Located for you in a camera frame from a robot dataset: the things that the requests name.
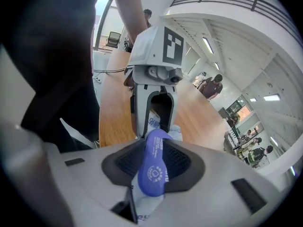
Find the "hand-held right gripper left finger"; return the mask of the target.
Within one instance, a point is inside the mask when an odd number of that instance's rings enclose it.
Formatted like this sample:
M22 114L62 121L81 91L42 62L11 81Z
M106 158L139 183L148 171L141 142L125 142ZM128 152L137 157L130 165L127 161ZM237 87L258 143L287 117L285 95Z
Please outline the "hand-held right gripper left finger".
M44 144L53 178L68 205L73 227L138 227L111 211L124 200L128 188L112 184L101 169L103 159L133 143L138 141L64 154L54 144Z

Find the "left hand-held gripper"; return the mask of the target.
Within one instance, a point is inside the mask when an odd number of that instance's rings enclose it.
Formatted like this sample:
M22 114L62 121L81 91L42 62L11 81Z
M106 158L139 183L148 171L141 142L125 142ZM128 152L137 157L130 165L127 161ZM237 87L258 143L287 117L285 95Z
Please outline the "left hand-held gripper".
M130 98L132 128L145 138L154 128L169 132L175 121L178 93L174 85L183 79L184 37L169 26L159 25L140 33L125 69L125 86L134 86ZM162 115L156 111L160 94Z

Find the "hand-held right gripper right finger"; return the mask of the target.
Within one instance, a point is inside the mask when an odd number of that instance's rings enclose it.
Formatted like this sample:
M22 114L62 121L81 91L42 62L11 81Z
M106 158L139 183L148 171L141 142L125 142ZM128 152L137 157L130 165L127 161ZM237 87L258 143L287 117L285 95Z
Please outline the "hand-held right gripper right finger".
M174 143L199 155L205 173L190 190L167 193L146 227L258 227L276 209L280 191L237 157Z

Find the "purple wet wipe lid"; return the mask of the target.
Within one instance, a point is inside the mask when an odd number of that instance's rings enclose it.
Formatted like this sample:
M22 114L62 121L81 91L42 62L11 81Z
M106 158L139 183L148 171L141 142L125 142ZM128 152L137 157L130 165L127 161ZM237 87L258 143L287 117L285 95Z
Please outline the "purple wet wipe lid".
M169 181L163 160L164 139L171 139L171 136L162 129L154 129L149 132L145 140L143 162L138 172L138 185L149 197L162 196L165 183Z

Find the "white wet wipe pack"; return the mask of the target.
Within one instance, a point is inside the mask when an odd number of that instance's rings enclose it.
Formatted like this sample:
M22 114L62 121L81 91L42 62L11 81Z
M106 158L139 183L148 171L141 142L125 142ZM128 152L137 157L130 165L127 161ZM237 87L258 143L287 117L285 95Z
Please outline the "white wet wipe pack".
M167 133L171 136L171 140L183 140L181 129L178 125L173 125L170 131ZM145 150L145 140L143 143L143 152ZM149 197L145 195L139 185L138 185L138 172L131 181L131 190L132 190L132 201L135 210L135 215L138 224L140 225L143 221L147 220L152 212L159 206L159 204L164 199L164 194L159 197Z

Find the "person's left forearm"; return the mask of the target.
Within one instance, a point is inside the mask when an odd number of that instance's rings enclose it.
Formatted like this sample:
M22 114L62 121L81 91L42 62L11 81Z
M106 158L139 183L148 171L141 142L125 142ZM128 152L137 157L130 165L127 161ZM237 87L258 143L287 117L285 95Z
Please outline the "person's left forearm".
M115 0L118 12L134 44L137 36L147 29L141 0Z

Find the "person's black printed shirt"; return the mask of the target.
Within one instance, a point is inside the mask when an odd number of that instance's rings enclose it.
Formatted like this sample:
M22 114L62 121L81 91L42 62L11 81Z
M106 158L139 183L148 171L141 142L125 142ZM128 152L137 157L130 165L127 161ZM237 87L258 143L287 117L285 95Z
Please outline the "person's black printed shirt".
M21 126L61 153L88 150L68 124L95 143L99 104L92 76L97 0L0 0L0 42L34 90Z

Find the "grey frame mesh chair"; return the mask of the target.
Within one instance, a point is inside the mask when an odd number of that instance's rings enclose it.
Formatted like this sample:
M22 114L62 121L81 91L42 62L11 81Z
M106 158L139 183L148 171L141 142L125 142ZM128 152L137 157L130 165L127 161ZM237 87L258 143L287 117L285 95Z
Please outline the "grey frame mesh chair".
M104 51L105 52L111 51L108 48L117 49L118 45L119 45L119 42L120 42L120 37L121 37L120 33L111 31L109 33L109 36L108 36L107 40L106 40L106 43L105 43L105 46L104 46Z

